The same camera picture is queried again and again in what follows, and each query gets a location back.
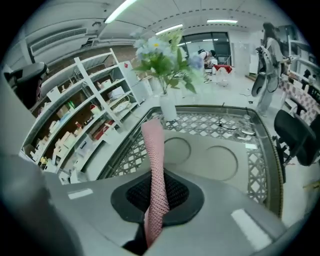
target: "red object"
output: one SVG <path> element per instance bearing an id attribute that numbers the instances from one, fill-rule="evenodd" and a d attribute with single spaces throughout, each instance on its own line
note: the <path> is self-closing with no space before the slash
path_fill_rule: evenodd
<path id="1" fill-rule="evenodd" d="M 229 74 L 232 71 L 232 67 L 229 65 L 213 65 L 215 70 L 218 71 L 220 68 L 224 68 Z"/>
<path id="2" fill-rule="evenodd" d="M 113 120 L 108 120 L 106 122 L 104 122 L 100 127 L 99 129 L 92 135 L 92 137 L 95 139 L 95 140 L 99 140 L 101 138 L 101 136 L 108 130 L 109 126 L 107 126 L 106 124 L 108 125 L 112 125 L 115 121 Z"/>

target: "blue flower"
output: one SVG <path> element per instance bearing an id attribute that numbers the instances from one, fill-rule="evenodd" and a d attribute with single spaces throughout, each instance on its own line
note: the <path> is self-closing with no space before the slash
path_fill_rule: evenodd
<path id="1" fill-rule="evenodd" d="M 204 60 L 198 55 L 193 55 L 188 59 L 188 64 L 191 68 L 200 70 L 204 67 Z"/>
<path id="2" fill-rule="evenodd" d="M 148 39 L 147 47 L 150 50 L 150 52 L 153 53 L 163 53 L 166 48 L 170 47 L 170 44 L 168 42 L 162 41 L 156 36 L 153 36 Z"/>
<path id="3" fill-rule="evenodd" d="M 144 45 L 145 41 L 143 39 L 139 39 L 134 42 L 133 47 L 134 48 L 140 48 Z"/>
<path id="4" fill-rule="evenodd" d="M 141 61 L 144 59 L 144 54 L 149 54 L 150 51 L 147 47 L 140 47 L 136 50 L 135 55 L 137 56 L 137 58 Z"/>
<path id="5" fill-rule="evenodd" d="M 130 34 L 130 36 L 132 36 L 132 37 L 134 37 L 134 38 L 138 38 L 141 34 L 142 34 L 142 32 L 143 32 L 143 28 L 142 27 L 139 27 L 139 28 L 137 28 L 135 31 L 133 31 L 131 34 Z"/>

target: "black seat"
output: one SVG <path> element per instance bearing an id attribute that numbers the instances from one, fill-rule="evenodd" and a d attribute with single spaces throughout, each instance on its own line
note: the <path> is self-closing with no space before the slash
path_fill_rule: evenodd
<path id="1" fill-rule="evenodd" d="M 293 157 L 297 157 L 298 162 L 303 166 L 310 166 L 319 154 L 320 150 L 320 115 L 308 126 L 301 117 L 294 113 L 294 117 L 284 110 L 279 110 L 274 120 L 274 129 L 279 135 L 276 140 L 276 149 L 279 156 L 286 159 L 280 159 L 283 165 L 286 165 Z M 281 143 L 285 143 L 290 151 L 290 155 L 286 155 L 284 151 L 286 146 L 281 147 Z"/>

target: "ceiling light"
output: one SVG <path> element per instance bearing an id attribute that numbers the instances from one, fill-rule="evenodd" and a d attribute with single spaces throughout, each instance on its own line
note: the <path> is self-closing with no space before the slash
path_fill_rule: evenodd
<path id="1" fill-rule="evenodd" d="M 174 30 L 174 29 L 177 29 L 177 28 L 181 28 L 182 26 L 183 26 L 182 24 L 179 24 L 179 25 L 176 25 L 176 26 L 172 26 L 172 27 L 166 28 L 164 30 L 161 30 L 161 31 L 159 31 L 158 33 L 155 33 L 155 34 L 156 35 L 160 35 L 160 34 L 165 33 L 167 31 Z"/>
<path id="2" fill-rule="evenodd" d="M 237 20 L 231 20 L 231 19 L 208 19 L 207 23 L 232 23 L 236 24 Z"/>
<path id="3" fill-rule="evenodd" d="M 105 20 L 104 23 L 113 22 L 125 9 L 132 5 L 137 0 L 126 0 L 124 1 L 111 15 Z"/>

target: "flower vase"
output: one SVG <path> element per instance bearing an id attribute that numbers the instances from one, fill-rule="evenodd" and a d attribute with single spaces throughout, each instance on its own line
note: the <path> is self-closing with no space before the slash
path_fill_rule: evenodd
<path id="1" fill-rule="evenodd" d="M 166 121 L 177 119 L 176 106 L 168 93 L 160 95 L 160 107 Z"/>

